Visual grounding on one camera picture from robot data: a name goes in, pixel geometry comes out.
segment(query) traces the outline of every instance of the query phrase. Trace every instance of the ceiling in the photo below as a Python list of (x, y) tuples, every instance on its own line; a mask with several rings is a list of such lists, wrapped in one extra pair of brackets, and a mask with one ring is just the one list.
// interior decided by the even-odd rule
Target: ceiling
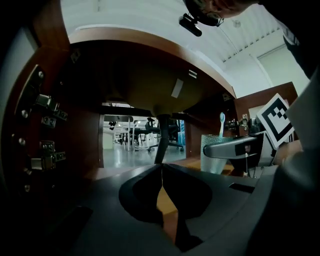
[(68, 35), (80, 27), (125, 27), (171, 40), (214, 62), (222, 70), (225, 62), (244, 50), (265, 41), (259, 54), (265, 54), (281, 37), (276, 20), (261, 5), (255, 4), (237, 17), (225, 19), (218, 27), (200, 24), (203, 34), (196, 37), (179, 26), (179, 17), (187, 13), (183, 0), (61, 0)]

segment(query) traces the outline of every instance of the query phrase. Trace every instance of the wall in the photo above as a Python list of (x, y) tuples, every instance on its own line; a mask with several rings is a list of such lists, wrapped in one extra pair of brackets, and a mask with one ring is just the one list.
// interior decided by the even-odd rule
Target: wall
[[(28, 37), (26, 30), (21, 28), (13, 39), (11, 46), (3, 60), (2, 67), (0, 67), (0, 136), (2, 134), (5, 107), (7, 105), (11, 90), (18, 75), (34, 52), (35, 43), (31, 41), (31, 38)], [(2, 166), (0, 166), (0, 179), (1, 176)]]
[(286, 46), (264, 55), (259, 58), (259, 61), (275, 86), (293, 82), (298, 96), (309, 82), (304, 71)]
[(231, 58), (226, 62), (224, 72), (234, 80), (232, 86), (237, 98), (273, 86), (263, 66), (251, 54)]

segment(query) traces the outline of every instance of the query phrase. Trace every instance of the bright wall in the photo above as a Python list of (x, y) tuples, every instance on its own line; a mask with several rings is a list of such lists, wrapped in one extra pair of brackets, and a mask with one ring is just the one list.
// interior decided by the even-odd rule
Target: bright wall
[(293, 82), (297, 94), (300, 95), (309, 82), (304, 71), (286, 46), (259, 58), (259, 61), (274, 86)]

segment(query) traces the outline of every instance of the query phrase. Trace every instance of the camera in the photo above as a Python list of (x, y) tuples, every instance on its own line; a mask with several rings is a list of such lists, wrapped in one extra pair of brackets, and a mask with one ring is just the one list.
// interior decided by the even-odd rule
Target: camera
[(180, 17), (179, 24), (186, 30), (189, 30), (196, 37), (201, 37), (202, 31), (197, 25), (197, 21), (186, 13)]
[(204, 4), (204, 0), (183, 0), (183, 2), (189, 11), (189, 15), (185, 13), (181, 16), (179, 18), (179, 24), (196, 37), (200, 37), (202, 35), (202, 31), (197, 25), (198, 22), (212, 27), (219, 27), (224, 22), (224, 19), (218, 13), (203, 12), (202, 6)]

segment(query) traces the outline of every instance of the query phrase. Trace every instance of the floor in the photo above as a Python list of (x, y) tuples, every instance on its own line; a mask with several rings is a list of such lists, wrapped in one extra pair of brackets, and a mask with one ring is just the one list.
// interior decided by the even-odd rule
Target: floor
[[(147, 150), (127, 151), (127, 147), (118, 143), (114, 144), (113, 149), (103, 150), (103, 163), (104, 168), (122, 168), (130, 170), (135, 167), (152, 165), (155, 161), (157, 147), (151, 152)], [(186, 158), (186, 150), (180, 152), (175, 146), (168, 146), (163, 162), (169, 163)]]

